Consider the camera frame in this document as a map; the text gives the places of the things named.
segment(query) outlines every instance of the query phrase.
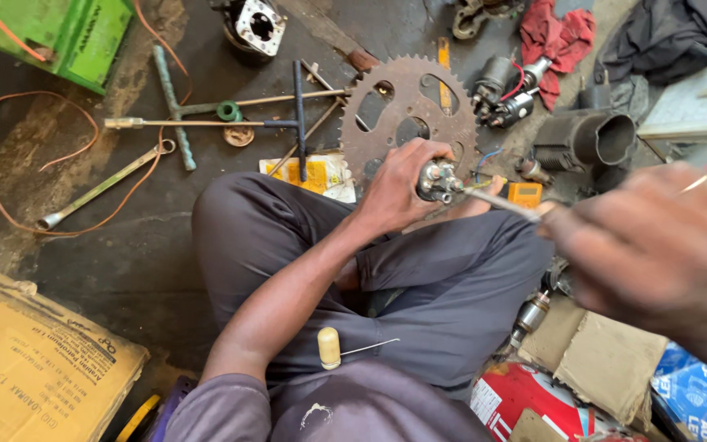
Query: gray pants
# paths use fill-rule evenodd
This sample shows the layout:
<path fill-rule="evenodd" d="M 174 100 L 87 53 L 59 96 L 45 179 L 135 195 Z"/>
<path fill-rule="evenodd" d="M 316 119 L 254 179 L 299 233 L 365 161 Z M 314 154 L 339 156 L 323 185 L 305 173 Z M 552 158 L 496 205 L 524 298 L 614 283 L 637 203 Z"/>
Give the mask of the gray pants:
<path fill-rule="evenodd" d="M 192 236 L 220 327 L 269 277 L 329 234 L 353 205 L 256 173 L 215 179 L 192 213 Z M 553 247 L 510 212 L 379 238 L 357 254 L 363 292 L 406 287 L 376 318 L 342 304 L 332 285 L 299 334 L 272 361 L 269 386 L 321 371 L 317 333 L 339 332 L 342 363 L 378 357 L 433 386 L 467 390 L 471 378 L 511 331 Z"/>

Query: rag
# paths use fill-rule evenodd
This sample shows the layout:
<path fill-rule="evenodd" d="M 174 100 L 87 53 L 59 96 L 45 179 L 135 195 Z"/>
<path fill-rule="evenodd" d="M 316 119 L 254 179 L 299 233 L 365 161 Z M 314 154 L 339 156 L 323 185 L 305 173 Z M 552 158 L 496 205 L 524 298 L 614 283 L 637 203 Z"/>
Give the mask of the rag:
<path fill-rule="evenodd" d="M 539 84 L 539 94 L 551 112 L 561 95 L 558 72 L 569 73 L 594 47 L 596 20 L 591 11 L 575 9 L 559 19 L 555 0 L 536 0 L 520 25 L 522 62 L 530 65 L 540 56 L 553 63 Z"/>

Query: rusty sprocket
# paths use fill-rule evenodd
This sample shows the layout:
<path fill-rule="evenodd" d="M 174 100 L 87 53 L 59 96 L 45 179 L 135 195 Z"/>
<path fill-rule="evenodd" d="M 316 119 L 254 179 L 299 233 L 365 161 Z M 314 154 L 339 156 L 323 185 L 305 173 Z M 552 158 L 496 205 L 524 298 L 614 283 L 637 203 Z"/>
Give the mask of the rusty sprocket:
<path fill-rule="evenodd" d="M 459 107 L 453 115 L 445 115 L 440 106 L 422 95 L 419 85 L 424 75 L 433 75 L 455 94 Z M 369 132 L 364 132 L 356 123 L 356 113 L 367 93 L 381 82 L 393 86 L 394 96 L 381 112 L 376 125 Z M 399 57 L 375 66 L 370 73 L 365 74 L 348 99 L 340 128 L 340 145 L 357 185 L 367 190 L 369 180 L 365 174 L 365 165 L 369 160 L 386 158 L 389 150 L 396 147 L 394 140 L 398 126 L 411 116 L 427 124 L 430 140 L 452 146 L 457 176 L 466 176 L 467 170 L 459 165 L 469 165 L 476 148 L 476 115 L 467 96 L 457 76 L 435 61 L 427 60 L 427 57 Z"/>

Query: hand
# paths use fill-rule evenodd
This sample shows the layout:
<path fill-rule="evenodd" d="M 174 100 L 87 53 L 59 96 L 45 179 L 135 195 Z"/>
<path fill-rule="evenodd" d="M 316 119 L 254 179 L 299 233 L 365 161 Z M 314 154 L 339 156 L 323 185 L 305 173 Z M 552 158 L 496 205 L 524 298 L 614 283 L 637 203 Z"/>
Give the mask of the hand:
<path fill-rule="evenodd" d="M 683 192 L 702 176 L 683 163 L 643 169 L 544 216 L 583 307 L 682 345 L 707 341 L 707 183 Z"/>
<path fill-rule="evenodd" d="M 440 156 L 453 158 L 452 148 L 423 138 L 391 149 L 353 216 L 378 236 L 403 230 L 443 206 L 417 195 L 422 166 Z"/>

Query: person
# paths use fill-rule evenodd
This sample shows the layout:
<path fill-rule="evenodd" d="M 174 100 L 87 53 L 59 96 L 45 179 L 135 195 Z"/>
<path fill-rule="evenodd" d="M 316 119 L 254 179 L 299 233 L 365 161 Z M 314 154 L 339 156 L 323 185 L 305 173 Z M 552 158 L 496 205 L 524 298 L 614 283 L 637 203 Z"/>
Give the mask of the person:
<path fill-rule="evenodd" d="M 418 198 L 417 177 L 451 155 L 421 138 L 393 149 L 356 206 L 259 175 L 211 183 L 192 229 L 224 329 L 167 440 L 491 440 L 464 402 L 471 378 L 553 243 L 574 266 L 581 306 L 707 363 L 707 183 L 683 192 L 700 171 L 637 171 L 607 194 L 550 207 L 538 229 L 467 201 L 395 234 L 438 209 Z M 397 287 L 407 290 L 374 318 L 342 296 Z M 339 331 L 343 352 L 400 340 L 327 371 L 323 327 Z"/>

